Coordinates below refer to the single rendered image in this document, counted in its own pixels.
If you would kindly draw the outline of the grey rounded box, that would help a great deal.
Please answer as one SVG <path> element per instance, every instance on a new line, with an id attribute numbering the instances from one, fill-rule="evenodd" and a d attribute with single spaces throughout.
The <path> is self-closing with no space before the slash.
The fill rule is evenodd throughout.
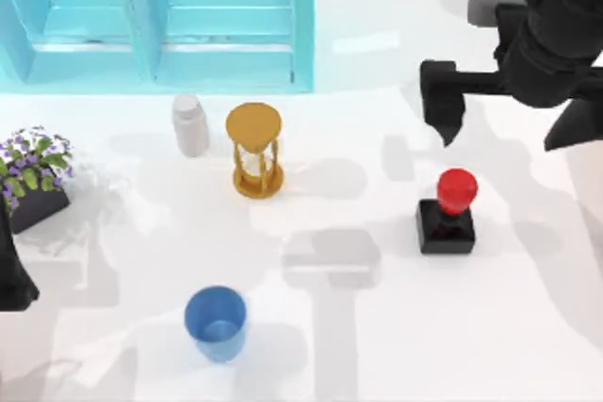
<path id="1" fill-rule="evenodd" d="M 500 5 L 524 6 L 524 0 L 467 0 L 467 21 L 476 27 L 496 27 L 496 8 Z"/>

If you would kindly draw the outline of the wooden hourglass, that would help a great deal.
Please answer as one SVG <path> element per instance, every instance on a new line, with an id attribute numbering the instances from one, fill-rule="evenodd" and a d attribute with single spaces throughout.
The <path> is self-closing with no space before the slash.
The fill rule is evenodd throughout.
<path id="1" fill-rule="evenodd" d="M 236 191 L 250 199 L 266 199 L 275 195 L 284 182 L 279 162 L 279 135 L 282 118 L 271 105 L 244 103 L 234 108 L 226 119 L 226 132 L 234 145 Z M 257 158 L 257 175 L 244 167 L 241 151 Z"/>

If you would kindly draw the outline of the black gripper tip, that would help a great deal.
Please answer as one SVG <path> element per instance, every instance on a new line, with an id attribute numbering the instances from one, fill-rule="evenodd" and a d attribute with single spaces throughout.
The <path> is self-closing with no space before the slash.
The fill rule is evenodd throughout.
<path id="1" fill-rule="evenodd" d="M 0 201 L 0 312 L 23 312 L 40 296 L 40 290 L 22 265 Z"/>

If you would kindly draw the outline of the red and black stamp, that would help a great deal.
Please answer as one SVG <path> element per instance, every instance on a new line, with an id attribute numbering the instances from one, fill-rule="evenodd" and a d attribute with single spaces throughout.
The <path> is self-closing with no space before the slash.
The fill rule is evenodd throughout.
<path id="1" fill-rule="evenodd" d="M 421 199 L 416 209 L 419 250 L 423 255 L 460 255 L 476 243 L 471 203 L 478 183 L 465 169 L 444 171 L 436 185 L 434 199 Z"/>

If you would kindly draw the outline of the light blue rack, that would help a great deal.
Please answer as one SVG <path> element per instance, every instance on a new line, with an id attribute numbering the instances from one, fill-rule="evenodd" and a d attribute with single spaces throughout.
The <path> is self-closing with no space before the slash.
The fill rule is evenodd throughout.
<path id="1" fill-rule="evenodd" d="M 314 86 L 315 0 L 0 0 L 0 93 Z"/>

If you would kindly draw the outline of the blue cup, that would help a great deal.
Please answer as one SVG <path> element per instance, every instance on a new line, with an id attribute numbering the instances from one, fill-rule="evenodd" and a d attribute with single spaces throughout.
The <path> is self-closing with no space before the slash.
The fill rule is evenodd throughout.
<path id="1" fill-rule="evenodd" d="M 207 359 L 229 362 L 245 344 L 246 302 L 230 287 L 207 286 L 188 301 L 184 323 L 188 335 Z"/>

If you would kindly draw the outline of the white bottle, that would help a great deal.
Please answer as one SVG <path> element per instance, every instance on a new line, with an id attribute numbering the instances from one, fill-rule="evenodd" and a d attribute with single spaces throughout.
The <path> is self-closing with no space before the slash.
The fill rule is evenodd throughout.
<path id="1" fill-rule="evenodd" d="M 203 107 L 195 94 L 174 97 L 171 119 L 181 153 L 189 158 L 203 155 L 209 148 L 209 129 Z"/>

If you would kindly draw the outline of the black pot with purple flowers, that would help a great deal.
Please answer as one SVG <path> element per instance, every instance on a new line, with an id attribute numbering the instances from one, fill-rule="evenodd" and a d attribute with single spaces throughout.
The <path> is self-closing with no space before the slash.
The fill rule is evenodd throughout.
<path id="1" fill-rule="evenodd" d="M 0 141 L 0 202 L 13 233 L 22 233 L 70 205 L 64 183 L 73 177 L 73 146 L 42 126 Z"/>

